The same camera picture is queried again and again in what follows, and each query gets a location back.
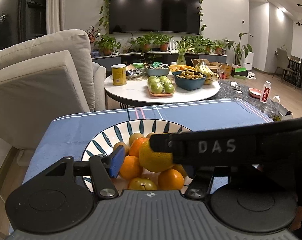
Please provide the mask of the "potted plant left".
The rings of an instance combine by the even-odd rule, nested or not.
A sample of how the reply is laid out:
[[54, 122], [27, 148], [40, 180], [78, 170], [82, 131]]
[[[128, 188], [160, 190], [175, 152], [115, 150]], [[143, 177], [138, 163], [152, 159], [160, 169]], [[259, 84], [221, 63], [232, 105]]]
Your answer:
[[112, 52], [117, 52], [121, 48], [121, 43], [117, 42], [114, 37], [101, 35], [97, 37], [94, 46], [97, 46], [104, 56], [110, 56]]

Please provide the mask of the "tall leafy floor plant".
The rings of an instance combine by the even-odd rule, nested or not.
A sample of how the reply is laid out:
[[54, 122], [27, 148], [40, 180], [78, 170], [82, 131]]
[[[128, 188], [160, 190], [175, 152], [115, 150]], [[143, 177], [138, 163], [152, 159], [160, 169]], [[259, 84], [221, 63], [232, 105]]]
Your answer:
[[239, 33], [239, 41], [236, 43], [233, 40], [225, 39], [224, 42], [226, 43], [224, 48], [228, 48], [228, 50], [233, 49], [234, 52], [234, 64], [240, 66], [242, 57], [246, 58], [249, 53], [253, 52], [252, 46], [250, 44], [241, 44], [241, 39], [243, 36], [248, 35], [253, 37], [250, 33]]

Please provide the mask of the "yellow canister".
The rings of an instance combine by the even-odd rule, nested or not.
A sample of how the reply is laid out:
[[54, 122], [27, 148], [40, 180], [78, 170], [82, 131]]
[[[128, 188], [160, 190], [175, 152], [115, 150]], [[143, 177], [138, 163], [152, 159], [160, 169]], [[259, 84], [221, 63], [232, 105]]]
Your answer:
[[122, 86], [127, 83], [126, 65], [115, 64], [111, 66], [113, 85]]

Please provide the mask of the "grey blue snack bowl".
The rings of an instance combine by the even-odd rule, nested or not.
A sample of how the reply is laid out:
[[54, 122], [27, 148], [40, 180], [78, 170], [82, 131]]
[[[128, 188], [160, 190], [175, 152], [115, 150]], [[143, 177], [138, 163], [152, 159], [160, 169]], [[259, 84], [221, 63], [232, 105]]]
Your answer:
[[167, 76], [170, 69], [167, 66], [164, 66], [163, 68], [151, 68], [150, 66], [147, 66], [145, 67], [145, 72], [149, 76]]

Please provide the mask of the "large yellow citrus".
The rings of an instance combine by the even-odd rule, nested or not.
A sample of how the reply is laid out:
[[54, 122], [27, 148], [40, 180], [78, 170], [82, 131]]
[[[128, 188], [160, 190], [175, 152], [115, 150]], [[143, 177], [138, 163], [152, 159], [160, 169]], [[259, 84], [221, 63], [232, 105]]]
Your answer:
[[149, 140], [139, 149], [139, 161], [140, 165], [150, 172], [163, 172], [174, 166], [172, 154], [153, 151]]

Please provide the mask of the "orange tangerine front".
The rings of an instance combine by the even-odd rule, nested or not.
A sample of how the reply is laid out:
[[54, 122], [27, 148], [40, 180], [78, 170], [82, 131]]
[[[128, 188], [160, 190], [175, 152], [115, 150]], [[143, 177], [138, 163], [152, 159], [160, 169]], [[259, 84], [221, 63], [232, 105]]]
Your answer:
[[124, 180], [131, 180], [139, 177], [143, 173], [143, 167], [140, 166], [138, 157], [128, 155], [120, 168], [120, 176]]

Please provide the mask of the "bunch of bananas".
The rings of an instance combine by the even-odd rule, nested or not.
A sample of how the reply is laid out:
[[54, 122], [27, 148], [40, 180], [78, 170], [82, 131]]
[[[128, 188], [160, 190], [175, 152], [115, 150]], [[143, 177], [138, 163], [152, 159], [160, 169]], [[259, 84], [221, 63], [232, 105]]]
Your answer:
[[207, 76], [204, 82], [205, 85], [212, 85], [214, 82], [219, 81], [218, 74], [213, 72], [203, 60], [200, 60], [194, 68], [197, 72]]

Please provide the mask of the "hand of operator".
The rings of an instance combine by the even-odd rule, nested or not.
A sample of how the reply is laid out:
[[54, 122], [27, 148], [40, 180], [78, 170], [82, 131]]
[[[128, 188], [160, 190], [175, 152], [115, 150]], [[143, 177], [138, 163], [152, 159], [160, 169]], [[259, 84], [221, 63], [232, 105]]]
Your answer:
[[296, 216], [289, 227], [290, 231], [295, 231], [301, 228], [301, 223], [302, 223], [302, 206], [297, 207], [297, 213]]

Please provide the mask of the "pink plate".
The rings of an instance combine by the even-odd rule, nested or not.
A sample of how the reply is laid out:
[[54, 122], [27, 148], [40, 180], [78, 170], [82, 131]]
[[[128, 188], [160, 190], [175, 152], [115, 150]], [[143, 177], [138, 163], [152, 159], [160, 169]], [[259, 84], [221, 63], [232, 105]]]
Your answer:
[[255, 88], [248, 89], [250, 96], [259, 99], [261, 97], [261, 90]]

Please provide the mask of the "glass vase with plant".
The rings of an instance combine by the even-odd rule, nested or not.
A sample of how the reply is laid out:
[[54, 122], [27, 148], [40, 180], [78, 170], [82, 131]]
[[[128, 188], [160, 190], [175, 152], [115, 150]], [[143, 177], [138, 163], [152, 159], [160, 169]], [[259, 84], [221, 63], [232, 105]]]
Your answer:
[[192, 40], [176, 41], [176, 50], [178, 52], [177, 65], [187, 65], [185, 54], [194, 53], [194, 43]]

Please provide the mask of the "orange plate of fruit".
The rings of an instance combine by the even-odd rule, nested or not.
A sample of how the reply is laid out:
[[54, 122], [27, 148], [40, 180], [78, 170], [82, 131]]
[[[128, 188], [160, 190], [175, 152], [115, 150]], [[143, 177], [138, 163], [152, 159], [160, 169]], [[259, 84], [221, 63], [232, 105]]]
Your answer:
[[185, 66], [185, 65], [171, 65], [169, 66], [171, 72], [176, 72], [176, 71], [184, 71], [184, 70], [189, 70], [189, 71], [194, 71], [195, 68], [191, 66]]

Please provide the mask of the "tray of green apples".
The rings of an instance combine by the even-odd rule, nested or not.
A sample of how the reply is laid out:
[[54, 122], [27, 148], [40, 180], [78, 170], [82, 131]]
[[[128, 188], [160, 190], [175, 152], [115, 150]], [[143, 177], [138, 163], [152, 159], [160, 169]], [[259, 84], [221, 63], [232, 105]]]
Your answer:
[[147, 86], [152, 96], [172, 96], [175, 92], [172, 81], [166, 76], [150, 76], [147, 81]]

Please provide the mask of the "white bowl with dark stripes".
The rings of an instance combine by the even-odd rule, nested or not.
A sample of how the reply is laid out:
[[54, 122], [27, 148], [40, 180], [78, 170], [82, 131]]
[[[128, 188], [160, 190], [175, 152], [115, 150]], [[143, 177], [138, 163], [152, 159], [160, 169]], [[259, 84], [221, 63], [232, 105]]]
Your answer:
[[100, 157], [110, 155], [116, 143], [123, 142], [128, 145], [129, 138], [134, 133], [141, 133], [146, 137], [149, 133], [159, 134], [190, 131], [189, 128], [183, 125], [167, 120], [139, 119], [121, 122], [99, 132], [86, 146], [81, 161], [88, 161], [93, 155]]

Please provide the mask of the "dining chair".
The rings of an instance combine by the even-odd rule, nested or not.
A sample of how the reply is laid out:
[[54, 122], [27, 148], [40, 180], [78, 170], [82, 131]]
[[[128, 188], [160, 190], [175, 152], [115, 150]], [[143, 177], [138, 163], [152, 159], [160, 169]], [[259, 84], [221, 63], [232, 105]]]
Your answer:
[[284, 49], [281, 49], [281, 48], [277, 49], [277, 64], [276, 64], [276, 70], [273, 74], [273, 77], [279, 68], [283, 70], [283, 74], [282, 74], [282, 78], [281, 78], [282, 80], [283, 80], [283, 77], [285, 76], [286, 72], [291, 72], [291, 73], [294, 72], [294, 70], [289, 68], [289, 59], [288, 59], [287, 51]]

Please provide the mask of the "orange tangerine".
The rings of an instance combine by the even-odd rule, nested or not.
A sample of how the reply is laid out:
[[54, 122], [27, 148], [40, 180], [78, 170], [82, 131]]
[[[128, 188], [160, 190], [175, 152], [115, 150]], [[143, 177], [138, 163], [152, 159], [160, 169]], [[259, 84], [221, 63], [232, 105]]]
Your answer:
[[174, 170], [180, 172], [180, 174], [182, 174], [182, 176], [183, 176], [184, 178], [186, 178], [186, 177], [188, 176], [188, 175], [187, 175], [187, 172], [184, 170], [183, 166], [180, 165], [180, 164], [174, 165], [174, 166], [172, 167], [172, 169], [174, 169]]
[[148, 138], [140, 137], [140, 138], [136, 139], [130, 146], [128, 155], [138, 157], [139, 150], [140, 150], [142, 144], [145, 143], [146, 141], [148, 141]]
[[120, 176], [124, 180], [131, 180], [139, 177], [143, 173], [143, 167], [140, 166], [138, 157], [128, 155], [120, 168]]
[[159, 174], [157, 179], [161, 190], [181, 190], [184, 186], [184, 177], [175, 169], [169, 169]]

